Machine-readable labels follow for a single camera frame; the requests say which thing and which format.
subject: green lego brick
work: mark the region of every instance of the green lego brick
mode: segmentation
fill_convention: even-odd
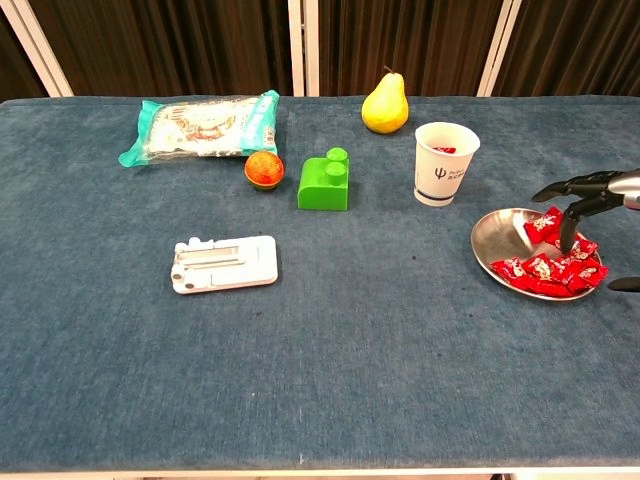
[[[327,156],[308,158],[302,166],[298,208],[345,212],[349,206],[349,154],[334,147]]]

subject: snack bag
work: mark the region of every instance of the snack bag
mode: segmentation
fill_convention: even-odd
[[[179,157],[238,157],[260,150],[277,154],[279,99],[269,90],[260,96],[167,105],[143,100],[138,138],[118,160],[135,167]]]

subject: orange ball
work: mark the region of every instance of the orange ball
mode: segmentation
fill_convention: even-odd
[[[254,187],[268,190],[284,178],[284,163],[271,152],[255,152],[247,158],[244,174]]]

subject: yellow pear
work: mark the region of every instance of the yellow pear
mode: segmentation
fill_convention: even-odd
[[[377,133],[391,133],[409,118],[409,103],[404,94],[404,78],[389,70],[362,104],[362,121]]]

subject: red candy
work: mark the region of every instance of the red candy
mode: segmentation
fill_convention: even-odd
[[[531,291],[547,297],[573,297],[575,295],[566,285],[547,280],[531,282]]]
[[[579,276],[583,270],[582,263],[583,262],[579,260],[571,263],[567,266],[562,275],[562,283],[574,293],[580,293],[589,288],[589,284]]]
[[[562,212],[551,207],[547,213],[533,222],[524,224],[524,229],[529,235],[529,239],[534,243],[542,243],[552,233],[557,233],[562,223]]]
[[[522,264],[519,259],[509,258],[507,260],[498,260],[491,264],[491,268],[509,282],[510,285],[520,288],[521,290],[526,290],[529,287],[529,277],[522,269]]]
[[[560,250],[560,234],[558,232],[553,232],[544,241]],[[587,240],[582,235],[576,235],[576,240],[573,242],[569,255],[579,260],[586,260],[597,248],[597,243]]]
[[[522,262],[522,268],[525,272],[540,280],[551,280],[554,271],[551,260],[549,260],[549,257],[544,253]]]
[[[582,263],[583,269],[578,273],[578,277],[584,280],[590,287],[596,287],[604,280],[609,273],[609,269],[604,265],[598,263],[598,261],[589,257]]]
[[[570,256],[562,256],[551,260],[554,267],[554,273],[556,274],[556,279],[560,279],[560,281],[562,281],[565,269],[575,261],[576,259]]]
[[[456,153],[456,149],[454,147],[434,147],[434,150],[438,150],[443,153]]]

